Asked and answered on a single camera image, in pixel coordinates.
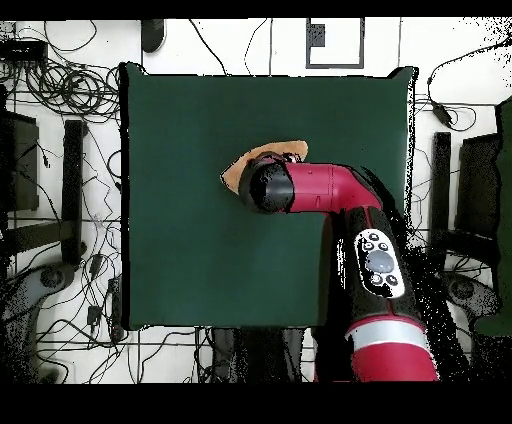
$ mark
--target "floor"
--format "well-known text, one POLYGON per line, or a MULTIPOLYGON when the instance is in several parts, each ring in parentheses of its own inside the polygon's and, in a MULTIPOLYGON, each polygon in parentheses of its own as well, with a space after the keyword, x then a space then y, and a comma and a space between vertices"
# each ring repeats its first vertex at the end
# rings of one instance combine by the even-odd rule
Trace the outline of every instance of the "floor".
MULTIPOLYGON (((449 131, 443 127, 434 115, 429 112, 430 106, 425 105, 426 81, 431 72, 439 64, 466 52, 495 43, 500 39, 500 31, 506 22, 500 18, 467 19, 467 18, 366 18, 364 69, 359 70, 319 70, 305 69, 305 20, 299 18, 251 18, 239 20, 197 20, 195 21, 203 38, 216 55, 221 58, 229 74, 247 75, 349 75, 364 74, 372 76, 387 76, 397 66, 413 65, 420 69, 416 84, 416 147, 414 155, 413 185, 429 179, 429 157, 431 141, 434 132, 449 131), (259 30, 252 37, 249 51, 248 42, 254 30, 259 30), (269 63, 269 47, 272 50, 272 61, 269 63)), ((50 41, 61 49, 61 55, 74 62, 112 68, 121 61, 142 63, 152 74, 158 73, 193 73, 193 74, 222 74, 222 68, 212 54, 200 41, 194 28, 187 20, 167 20, 167 38, 162 48, 152 54, 142 54, 140 47, 140 23, 138 21, 94 21, 97 27, 96 36, 85 47, 73 50, 86 43, 94 34, 90 21, 55 21, 46 25, 50 41)), ((328 23, 333 30, 342 25, 336 20, 328 23)), ((43 22, 17 22, 20 37, 42 38, 43 22)), ((353 49, 358 43, 356 32, 346 35, 346 49, 353 49)), ((450 63, 438 70, 431 85, 431 95, 438 101, 453 104, 471 104, 477 116, 475 125, 465 132, 452 132, 452 169, 458 168, 458 149, 464 138, 488 134, 496 131, 496 121, 492 105, 505 100, 512 95, 512 67, 510 66, 511 48, 508 51, 495 51, 478 54, 450 63)), ((58 60, 53 51, 50 57, 58 60)), ((47 154, 51 167, 44 167, 42 160, 39 168, 39 184, 46 190, 57 211, 61 207, 62 181, 62 137, 64 134, 61 117, 39 104, 24 102, 34 101, 31 94, 26 92, 23 83, 18 86, 16 103, 11 96, 8 108, 16 112, 37 118, 40 128, 39 143, 51 154, 47 154)), ((471 124, 472 115, 468 110, 460 109, 458 128, 466 128, 471 124)), ((105 123, 89 125, 91 135, 85 139, 84 149, 87 162, 84 163, 84 181, 93 178, 84 186, 83 218, 89 220, 83 223, 83 239, 88 246, 93 246, 98 234, 102 241, 107 234, 111 246, 103 248, 105 254, 115 253, 120 246, 119 227, 115 220, 120 216, 120 194, 114 187, 113 179, 107 172, 105 160, 121 147, 117 124, 114 120, 105 123)), ((119 155, 111 163, 112 171, 120 173, 119 155)), ((428 187, 423 184, 414 189, 414 194, 425 201, 416 202, 412 207, 413 223, 419 228, 428 227, 428 187)), ((457 174, 452 174, 451 210, 455 210, 455 192, 457 174)), ((50 203, 44 193, 40 193, 40 207, 36 212, 17 214, 17 225, 30 225, 47 222, 53 219, 50 203)), ((453 226, 454 213, 450 217, 453 226)), ((36 249, 18 255, 16 263, 13 258, 12 272, 22 269, 42 249, 36 249)), ((58 260, 59 248, 50 249, 39 255, 33 265, 58 260)), ((121 258, 113 256, 113 266, 99 278, 97 290, 105 292, 107 280, 114 272, 119 274, 122 269, 121 258)), ((458 258, 449 258, 447 267, 453 266, 458 258)), ((475 267, 469 262, 467 267, 475 267)), ((481 281, 490 284, 489 276, 484 273, 481 281)), ((73 319, 73 323, 82 329, 86 324, 87 308, 80 294, 81 283, 76 281, 68 289, 51 296, 45 303, 45 308, 39 317, 38 332, 47 332, 57 319, 73 319)), ((453 318, 457 325, 467 330, 467 320, 462 311, 451 307, 453 318)), ((87 338, 69 325, 56 324, 51 332, 45 335, 39 345, 40 355, 65 364, 69 368, 66 383, 85 383, 91 379, 91 374, 100 367, 93 376, 92 383, 132 383, 138 372, 140 361, 153 355, 163 344, 159 353, 144 364, 143 382, 183 382, 197 381, 197 374, 191 377, 194 365, 195 350, 194 335, 172 334, 172 332, 187 333, 193 329, 184 328, 149 328, 140 334, 130 335, 126 349, 114 362, 108 364, 107 357, 115 353, 108 349, 97 347, 87 349, 87 338), (140 336, 140 352, 135 343, 140 336), (106 365, 113 365, 103 373, 106 365)), ((105 326, 100 326, 100 340, 108 340, 105 326)), ((465 351, 470 350, 471 341, 464 332, 460 331, 460 342, 465 351)), ((303 350, 302 373, 305 379, 312 379, 313 350, 312 340, 305 339, 303 350)), ((201 348, 200 360, 203 366, 211 361, 211 351, 201 348)), ((59 382, 64 378, 61 372, 59 382)))

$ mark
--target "tan cloth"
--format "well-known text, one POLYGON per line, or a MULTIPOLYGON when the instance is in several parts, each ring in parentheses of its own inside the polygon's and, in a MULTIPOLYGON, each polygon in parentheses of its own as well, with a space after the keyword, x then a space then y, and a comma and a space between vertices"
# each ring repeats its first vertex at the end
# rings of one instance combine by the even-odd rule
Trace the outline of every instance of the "tan cloth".
POLYGON ((256 147, 251 151, 245 153, 236 162, 232 163, 220 175, 222 183, 229 188, 233 193, 238 194, 238 183, 240 176, 247 165, 247 161, 255 158, 260 153, 273 152, 279 155, 290 153, 298 155, 301 161, 304 161, 308 154, 308 144, 302 140, 295 141, 280 141, 276 143, 265 144, 264 146, 256 147))

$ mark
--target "cable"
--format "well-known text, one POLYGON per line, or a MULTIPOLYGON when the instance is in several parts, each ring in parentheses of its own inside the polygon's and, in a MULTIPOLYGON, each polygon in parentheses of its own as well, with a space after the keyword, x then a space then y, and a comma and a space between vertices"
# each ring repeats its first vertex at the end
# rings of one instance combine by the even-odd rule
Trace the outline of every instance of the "cable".
POLYGON ((265 20, 258 25, 258 27, 253 31, 252 35, 251 35, 251 39, 249 40, 249 44, 247 44, 247 49, 245 50, 245 55, 244 55, 244 65, 245 65, 245 69, 247 69, 247 73, 249 75, 252 76, 251 74, 251 71, 249 71, 249 67, 247 66, 247 54, 249 53, 249 49, 251 48, 251 44, 252 44, 252 39, 254 38, 254 36, 256 35, 256 33, 258 32, 258 30, 263 26, 263 24, 265 22, 268 21, 268 18, 265 18, 265 20))
POLYGON ((76 52, 80 49, 83 49, 85 46, 87 46, 92 40, 94 40, 94 38, 96 37, 96 34, 98 34, 98 28, 96 27, 96 25, 94 24, 94 22, 92 20, 89 20, 89 22, 91 23, 92 27, 94 28, 94 34, 91 35, 91 37, 89 38, 89 40, 87 40, 84 44, 82 44, 81 46, 79 47, 75 47, 74 49, 61 49, 59 47, 57 47, 55 44, 51 43, 50 42, 50 38, 48 37, 48 32, 47 32, 47 24, 48 24, 48 21, 44 21, 44 35, 46 37, 46 40, 48 41, 48 45, 53 49, 53 51, 57 54, 57 51, 60 51, 60 52, 65 52, 65 53, 71 53, 71 52, 76 52))
POLYGON ((66 370, 66 375, 64 376, 64 379, 62 380, 61 384, 65 384, 66 383, 66 380, 68 379, 68 375, 69 375, 69 368, 66 365, 61 364, 60 362, 51 361, 51 360, 49 360, 47 358, 43 358, 41 355, 39 355, 39 353, 36 353, 36 357, 40 361, 46 362, 46 363, 51 364, 51 365, 57 365, 59 367, 64 368, 66 370))
POLYGON ((446 62, 443 62, 443 63, 441 63, 440 65, 438 65, 438 66, 436 66, 434 68, 434 70, 430 74, 430 77, 427 79, 427 97, 428 97, 428 101, 433 106, 434 114, 437 116, 437 118, 439 119, 439 121, 443 125, 445 125, 446 127, 450 128, 453 131, 464 132, 464 131, 469 130, 470 128, 473 128, 473 126, 476 123, 477 116, 476 116, 475 110, 472 107, 470 107, 470 106, 461 106, 461 107, 447 108, 447 107, 445 107, 445 105, 443 105, 442 103, 436 102, 432 98, 432 95, 430 93, 430 86, 432 85, 432 81, 434 80, 436 72, 439 69, 441 69, 443 66, 446 66, 446 65, 448 65, 450 63, 453 63, 453 62, 456 62, 458 60, 462 60, 462 59, 464 59, 466 57, 471 57, 471 56, 474 56, 474 55, 479 54, 479 53, 484 53, 484 52, 487 52, 487 51, 490 51, 490 50, 496 50, 496 49, 501 48, 501 47, 510 47, 510 46, 512 46, 512 36, 510 34, 507 34, 507 37, 503 41, 501 41, 501 42, 499 42, 497 44, 493 44, 491 46, 486 46, 486 47, 482 47, 482 48, 470 51, 468 53, 463 54, 462 56, 456 57, 454 59, 447 60, 446 62), (456 114, 456 116, 457 116, 457 121, 458 121, 457 110, 461 110, 461 109, 469 110, 474 115, 473 122, 467 128, 463 128, 463 129, 455 128, 454 127, 455 124, 452 122, 451 117, 448 114, 448 111, 450 111, 450 110, 452 112, 454 112, 456 114))
POLYGON ((204 44, 204 46, 208 49, 208 51, 212 54, 212 56, 217 59, 217 62, 219 62, 220 66, 222 67, 222 72, 224 72, 224 75, 228 75, 228 73, 226 72, 226 68, 224 68, 224 64, 222 63, 222 61, 219 59, 219 57, 213 52, 213 50, 210 48, 210 46, 206 43, 206 41, 204 41, 204 38, 203 36, 201 35, 201 33, 199 32, 199 29, 197 28, 196 24, 194 23, 194 21, 192 21, 192 19, 189 19, 188 20, 192 26, 194 27, 197 35, 199 36, 199 39, 202 41, 202 43, 204 44))
POLYGON ((119 179, 121 179, 121 175, 116 175, 116 174, 114 174, 114 173, 112 172, 112 168, 110 167, 110 161, 111 161, 111 160, 112 160, 112 158, 113 158, 115 155, 117 155, 118 153, 121 153, 121 149, 116 150, 114 153, 112 153, 112 154, 109 156, 109 158, 108 158, 108 160, 107 160, 107 171, 108 171, 108 173, 109 173, 110 175, 112 175, 114 178, 119 178, 119 179))
POLYGON ((274 18, 270 18, 270 52, 268 57, 268 76, 272 75, 272 27, 274 25, 274 18))
POLYGON ((144 364, 149 361, 150 359, 154 358, 158 352, 160 352, 160 350, 162 350, 162 348, 165 346, 165 342, 167 341, 167 339, 170 337, 170 336, 175 336, 175 335, 181 335, 181 336, 191 336, 192 334, 194 334, 194 331, 191 331, 189 333, 181 333, 181 332, 178 332, 178 331, 171 331, 170 333, 167 333, 167 335, 164 337, 164 339, 162 340, 162 343, 160 344, 160 346, 158 347, 158 349, 153 353, 151 354, 150 356, 148 356, 146 359, 144 359, 141 363, 141 374, 140 374, 140 379, 139 379, 139 383, 142 383, 142 379, 144 378, 144 364))

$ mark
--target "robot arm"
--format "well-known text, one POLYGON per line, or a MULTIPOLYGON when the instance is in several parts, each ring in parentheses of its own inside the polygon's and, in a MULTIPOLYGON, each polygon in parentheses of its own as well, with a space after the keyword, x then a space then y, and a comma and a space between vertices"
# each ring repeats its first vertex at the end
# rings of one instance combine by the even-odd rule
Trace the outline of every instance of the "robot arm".
POLYGON ((382 203, 353 169, 291 161, 263 153, 249 161, 239 183, 243 203, 260 213, 321 212, 342 228, 338 275, 350 299, 341 323, 353 343, 359 381, 438 379, 425 328, 382 203))

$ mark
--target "green table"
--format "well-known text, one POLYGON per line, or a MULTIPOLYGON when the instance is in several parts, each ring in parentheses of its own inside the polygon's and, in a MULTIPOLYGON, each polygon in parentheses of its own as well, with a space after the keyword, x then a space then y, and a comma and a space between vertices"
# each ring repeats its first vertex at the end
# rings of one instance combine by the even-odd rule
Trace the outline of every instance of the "green table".
POLYGON ((302 139, 309 162, 365 166, 402 208, 415 68, 389 78, 126 70, 130 327, 316 325, 323 216, 252 214, 219 174, 253 147, 302 139))

